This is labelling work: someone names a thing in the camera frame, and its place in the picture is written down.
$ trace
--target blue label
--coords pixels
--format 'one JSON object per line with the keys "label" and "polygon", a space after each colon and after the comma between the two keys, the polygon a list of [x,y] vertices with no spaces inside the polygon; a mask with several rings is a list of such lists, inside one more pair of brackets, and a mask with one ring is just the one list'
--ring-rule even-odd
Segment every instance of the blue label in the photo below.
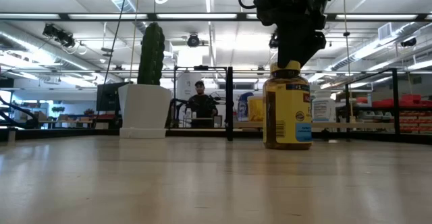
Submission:
{"label": "blue label", "polygon": [[312,141],[312,129],[310,123],[296,123],[296,139],[299,142]]}

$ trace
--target ceiling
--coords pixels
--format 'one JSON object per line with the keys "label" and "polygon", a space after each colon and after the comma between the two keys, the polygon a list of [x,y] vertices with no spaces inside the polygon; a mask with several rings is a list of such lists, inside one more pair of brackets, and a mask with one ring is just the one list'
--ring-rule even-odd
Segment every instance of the ceiling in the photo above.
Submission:
{"label": "ceiling", "polygon": [[[255,10],[242,10],[238,0],[210,0],[210,12],[255,12]],[[244,0],[245,3],[252,3],[252,0]],[[118,8],[110,0],[0,0],[0,13],[7,12],[42,12],[42,13],[114,13],[119,12]],[[432,11],[432,0],[346,0],[347,13],[429,13]],[[207,12],[206,0],[167,0],[164,4],[156,4],[154,0],[138,0],[138,11],[141,13],[191,13]],[[327,4],[326,12],[343,13],[344,0],[332,0]],[[103,22],[31,22],[31,21],[5,21],[10,26],[31,34],[33,37],[45,40],[42,35],[46,23],[54,24],[57,27],[71,32],[74,38],[81,41],[87,52],[83,55],[83,48],[73,56],[89,62],[96,67],[106,69],[107,62],[101,63],[103,52],[101,48],[111,47],[117,22],[107,22],[105,41]],[[348,46],[351,53],[357,48],[366,45],[369,41],[377,38],[377,29],[385,22],[348,22],[347,29],[351,32],[348,39]],[[201,40],[209,40],[208,22],[159,22],[163,28],[165,38],[172,42],[174,52],[186,48],[184,37],[190,33],[198,33]],[[211,28],[215,35],[215,65],[233,66],[234,69],[256,69],[258,65],[268,65],[272,58],[273,51],[268,47],[271,33],[275,26],[264,27],[260,22],[212,22]],[[136,31],[131,22],[122,22],[119,25],[119,32],[114,46],[112,66],[122,65],[129,69],[132,59],[132,48],[134,56],[132,68],[137,69],[140,58],[140,41],[142,33]],[[347,53],[345,23],[328,22],[323,31],[327,37],[327,46],[320,50],[303,69],[322,70],[336,62]],[[429,45],[429,33],[422,33],[418,36],[418,46]],[[61,48],[58,43],[50,40],[49,44]],[[407,53],[411,49],[399,48],[398,53]],[[204,64],[210,64],[209,50],[204,51]],[[351,69],[366,70],[369,67],[394,58],[396,46],[389,45],[384,50],[373,53],[356,62]],[[165,60],[167,67],[172,68],[173,61]],[[120,78],[127,78],[129,74],[119,75]]]}

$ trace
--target white planter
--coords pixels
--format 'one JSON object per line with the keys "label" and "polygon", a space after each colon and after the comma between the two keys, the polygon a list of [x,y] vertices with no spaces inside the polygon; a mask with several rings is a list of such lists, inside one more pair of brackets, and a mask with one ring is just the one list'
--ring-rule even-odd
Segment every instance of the white planter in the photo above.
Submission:
{"label": "white planter", "polygon": [[119,88],[123,127],[120,138],[165,137],[171,92],[161,86],[128,84]]}

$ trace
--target ceiling duct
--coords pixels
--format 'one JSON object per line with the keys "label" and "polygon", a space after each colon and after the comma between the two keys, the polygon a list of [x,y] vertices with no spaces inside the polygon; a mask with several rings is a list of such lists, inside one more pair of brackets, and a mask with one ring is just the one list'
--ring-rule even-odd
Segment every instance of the ceiling duct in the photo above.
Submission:
{"label": "ceiling duct", "polygon": [[[111,0],[116,8],[121,11],[123,0]],[[123,13],[136,13],[136,7],[130,0],[124,0]],[[146,24],[145,22],[132,22],[133,25],[142,33],[146,32]]]}
{"label": "ceiling duct", "polygon": [[[55,61],[57,58],[61,58],[63,62],[75,66],[75,68],[85,70],[101,70],[101,68],[84,61],[78,57],[67,54],[65,51],[46,43],[45,41],[36,38],[28,33],[21,31],[5,22],[0,22],[0,39],[9,41],[11,44],[18,44],[22,49],[28,52],[34,53],[36,51],[42,53],[47,59]],[[123,82],[124,80],[118,76],[109,74],[109,81],[112,82]]]}
{"label": "ceiling duct", "polygon": [[330,66],[330,69],[332,71],[336,71],[352,62],[359,61],[362,58],[372,55],[373,53],[386,48],[388,45],[402,42],[426,26],[425,24],[420,24],[418,22],[411,22],[404,24],[403,26],[398,26],[398,24],[395,23],[388,23],[379,28],[379,37],[381,39],[375,38],[362,44],[361,46],[352,50],[353,52],[350,52],[349,57],[342,55],[336,58],[335,63]]}

